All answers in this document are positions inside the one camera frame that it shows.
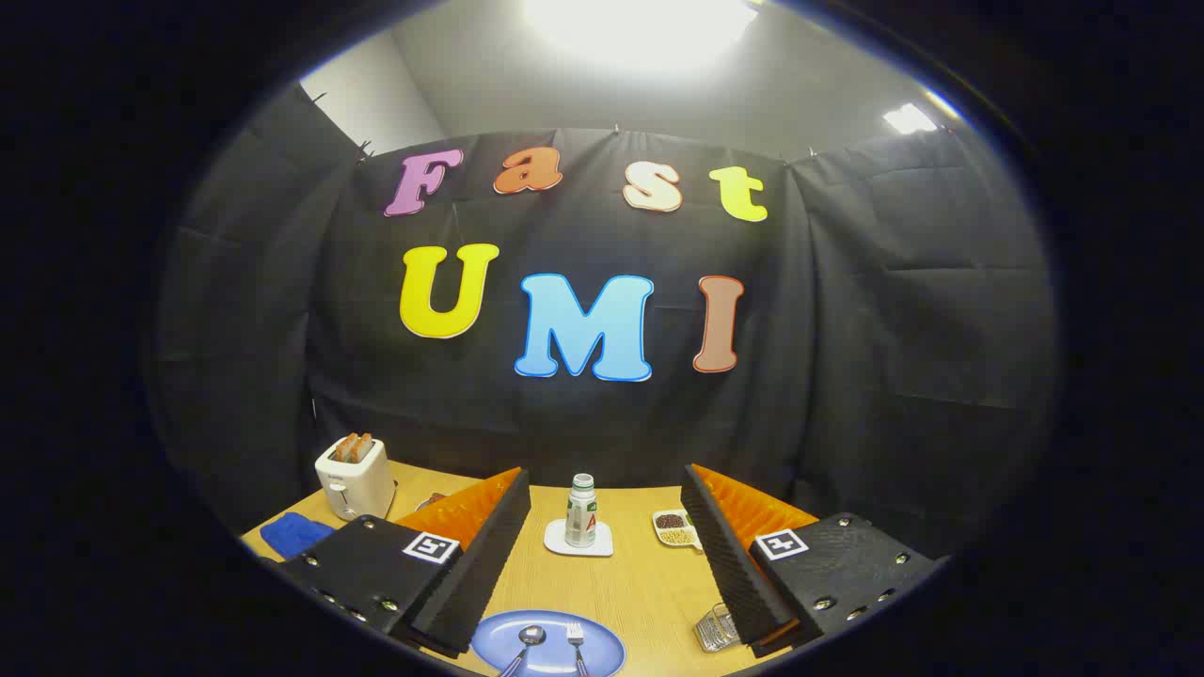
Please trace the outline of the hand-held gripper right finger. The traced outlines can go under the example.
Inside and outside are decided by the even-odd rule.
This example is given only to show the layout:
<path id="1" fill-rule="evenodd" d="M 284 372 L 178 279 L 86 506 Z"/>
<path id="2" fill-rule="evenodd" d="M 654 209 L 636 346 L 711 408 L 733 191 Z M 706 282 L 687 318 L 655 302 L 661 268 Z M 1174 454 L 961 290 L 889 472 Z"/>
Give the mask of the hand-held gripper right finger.
<path id="1" fill-rule="evenodd" d="M 860 516 L 818 518 L 696 464 L 684 469 L 681 505 L 737 636 L 752 648 L 844 632 L 944 565 Z"/>

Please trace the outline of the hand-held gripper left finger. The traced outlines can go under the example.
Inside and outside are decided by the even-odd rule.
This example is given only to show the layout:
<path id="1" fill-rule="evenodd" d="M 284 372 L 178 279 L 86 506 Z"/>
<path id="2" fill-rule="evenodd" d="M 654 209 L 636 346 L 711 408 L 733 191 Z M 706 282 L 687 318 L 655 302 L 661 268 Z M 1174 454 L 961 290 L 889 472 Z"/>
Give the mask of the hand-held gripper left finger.
<path id="1" fill-rule="evenodd" d="M 529 475 L 478 479 L 399 520 L 358 517 L 277 570 L 389 638 L 458 657 L 529 517 Z"/>

